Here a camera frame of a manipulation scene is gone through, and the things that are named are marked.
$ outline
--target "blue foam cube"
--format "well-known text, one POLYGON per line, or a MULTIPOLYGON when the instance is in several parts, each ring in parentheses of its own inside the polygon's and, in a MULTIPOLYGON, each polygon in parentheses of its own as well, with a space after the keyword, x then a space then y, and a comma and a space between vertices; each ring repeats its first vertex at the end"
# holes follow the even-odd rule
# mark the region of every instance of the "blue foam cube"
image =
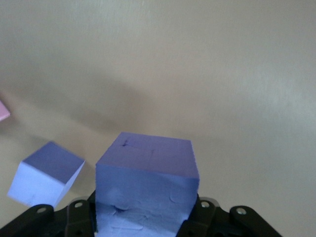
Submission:
POLYGON ((48 142, 20 162, 7 195, 27 206, 49 204, 56 207, 83 165, 83 159, 48 142))
POLYGON ((96 164, 98 235, 175 237, 198 185, 191 141, 123 132, 96 164))

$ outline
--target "black plastic bracket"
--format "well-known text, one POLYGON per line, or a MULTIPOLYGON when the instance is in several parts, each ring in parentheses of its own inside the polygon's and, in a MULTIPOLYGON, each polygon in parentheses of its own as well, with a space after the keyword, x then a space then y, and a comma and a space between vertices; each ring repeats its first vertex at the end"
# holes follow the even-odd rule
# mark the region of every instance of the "black plastic bracket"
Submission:
POLYGON ((281 237, 257 212, 234 206, 227 213, 209 199, 197 198, 176 237, 281 237))
MULTIPOLYGON (((0 229, 0 237, 94 237, 95 193, 54 212, 36 205, 0 229)), ((256 211, 234 206, 227 213, 210 198, 197 201, 176 237, 281 237, 256 211)))

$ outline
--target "small blue cube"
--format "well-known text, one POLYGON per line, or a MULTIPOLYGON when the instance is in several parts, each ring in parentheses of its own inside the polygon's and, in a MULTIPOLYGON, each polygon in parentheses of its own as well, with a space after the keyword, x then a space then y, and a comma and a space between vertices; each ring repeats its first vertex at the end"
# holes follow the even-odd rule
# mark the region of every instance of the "small blue cube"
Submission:
POLYGON ((27 206, 49 204, 56 207, 83 165, 83 159, 48 142, 20 162, 7 195, 27 206))
POLYGON ((96 164, 98 235, 175 237, 198 185, 191 141, 123 132, 96 164))

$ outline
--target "large blue cube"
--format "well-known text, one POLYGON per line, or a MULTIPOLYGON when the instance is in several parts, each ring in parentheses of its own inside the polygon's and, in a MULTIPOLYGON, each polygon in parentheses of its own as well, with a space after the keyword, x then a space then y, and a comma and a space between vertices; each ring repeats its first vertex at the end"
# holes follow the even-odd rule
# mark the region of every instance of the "large blue cube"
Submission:
POLYGON ((20 162, 8 196, 27 206, 56 207, 74 183, 84 160, 54 142, 20 162))
POLYGON ((96 164, 98 235, 175 237, 198 184, 191 141, 121 133, 96 164))

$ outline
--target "foam cube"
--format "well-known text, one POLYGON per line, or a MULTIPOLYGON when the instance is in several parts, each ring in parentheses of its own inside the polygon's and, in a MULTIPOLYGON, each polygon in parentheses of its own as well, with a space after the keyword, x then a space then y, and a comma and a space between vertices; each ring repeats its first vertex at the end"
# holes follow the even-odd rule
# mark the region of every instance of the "foam cube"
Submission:
POLYGON ((98 235, 175 237, 198 185, 191 141, 123 132, 96 164, 98 235))
POLYGON ((4 104, 0 101, 0 121, 6 119, 10 116, 9 110, 4 106, 4 104))
POLYGON ((27 206, 49 204, 56 207, 83 165, 83 159, 48 142, 20 162, 8 196, 27 206))

